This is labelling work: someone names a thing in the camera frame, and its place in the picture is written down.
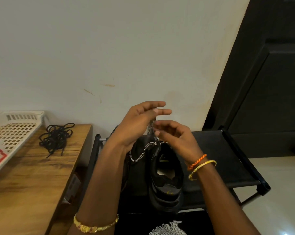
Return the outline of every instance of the gold bracelet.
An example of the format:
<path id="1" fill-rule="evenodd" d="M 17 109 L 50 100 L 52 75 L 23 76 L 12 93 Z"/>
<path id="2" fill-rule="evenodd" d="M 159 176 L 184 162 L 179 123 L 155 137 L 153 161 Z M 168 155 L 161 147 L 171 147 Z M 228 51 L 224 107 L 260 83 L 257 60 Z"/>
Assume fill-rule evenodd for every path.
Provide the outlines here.
<path id="1" fill-rule="evenodd" d="M 77 214 L 75 214 L 75 216 L 74 216 L 74 224 L 77 227 L 77 229 L 79 229 L 83 233 L 96 233 L 97 231 L 104 231 L 104 230 L 110 228 L 111 226 L 114 226 L 119 220 L 119 217 L 118 217 L 118 214 L 117 214 L 116 220 L 113 221 L 110 225 L 107 225 L 107 226 L 104 226 L 104 227 L 96 227 L 96 226 L 89 227 L 89 226 L 83 225 L 80 222 L 78 222 L 77 218 L 76 218 L 76 215 Z"/>
<path id="2" fill-rule="evenodd" d="M 201 167 L 205 166 L 205 165 L 208 164 L 208 163 L 212 163 L 212 162 L 215 163 L 215 166 L 217 165 L 217 162 L 216 162 L 215 160 L 209 160 L 209 161 L 207 161 L 207 162 L 202 163 L 200 166 L 198 166 L 197 168 L 195 168 L 195 169 L 193 170 L 193 172 L 189 175 L 189 180 L 196 180 L 196 179 L 193 179 L 193 178 L 192 178 L 192 175 L 193 175 L 198 169 L 200 169 Z"/>

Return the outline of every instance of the shoe insole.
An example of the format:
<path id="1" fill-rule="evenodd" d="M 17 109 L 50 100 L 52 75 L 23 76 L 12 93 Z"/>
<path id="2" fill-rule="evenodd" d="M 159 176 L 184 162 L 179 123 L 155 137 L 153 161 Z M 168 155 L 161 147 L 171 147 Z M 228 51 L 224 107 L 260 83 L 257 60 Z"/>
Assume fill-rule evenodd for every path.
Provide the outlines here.
<path id="1" fill-rule="evenodd" d="M 164 176 L 166 176 L 166 177 L 168 177 L 169 179 L 172 180 L 175 177 L 175 170 L 158 168 L 157 169 L 157 174 L 164 175 Z"/>

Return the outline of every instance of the white plastic basket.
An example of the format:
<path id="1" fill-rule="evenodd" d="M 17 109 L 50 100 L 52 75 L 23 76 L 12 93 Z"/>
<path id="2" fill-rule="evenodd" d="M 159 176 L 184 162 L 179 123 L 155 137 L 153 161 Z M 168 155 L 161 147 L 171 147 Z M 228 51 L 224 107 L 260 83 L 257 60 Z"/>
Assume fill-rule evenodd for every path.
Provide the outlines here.
<path id="1" fill-rule="evenodd" d="M 42 125 L 44 111 L 0 113 L 0 169 Z"/>

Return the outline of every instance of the wall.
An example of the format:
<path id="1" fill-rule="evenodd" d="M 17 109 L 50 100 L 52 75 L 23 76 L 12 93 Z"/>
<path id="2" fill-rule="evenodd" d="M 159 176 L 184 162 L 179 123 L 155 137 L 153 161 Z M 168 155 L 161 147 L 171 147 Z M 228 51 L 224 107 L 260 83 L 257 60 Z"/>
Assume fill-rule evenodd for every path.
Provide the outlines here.
<path id="1" fill-rule="evenodd" d="M 201 130 L 249 0 L 0 0 L 0 110 L 108 136 L 165 100 Z"/>

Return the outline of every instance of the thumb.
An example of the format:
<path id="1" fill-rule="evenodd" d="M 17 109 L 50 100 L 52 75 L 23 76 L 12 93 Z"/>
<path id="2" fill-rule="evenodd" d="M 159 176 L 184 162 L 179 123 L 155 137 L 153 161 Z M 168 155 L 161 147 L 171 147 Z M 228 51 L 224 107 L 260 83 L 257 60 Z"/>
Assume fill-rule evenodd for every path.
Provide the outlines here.
<path id="1" fill-rule="evenodd" d="M 158 115 L 158 109 L 152 109 L 144 112 L 145 118 L 147 122 L 149 123 L 151 120 L 155 119 Z"/>
<path id="2" fill-rule="evenodd" d="M 176 147 L 178 138 L 176 138 L 175 136 L 163 130 L 156 130 L 154 134 L 156 135 L 156 137 L 159 137 L 160 140 L 168 142 L 174 148 Z"/>

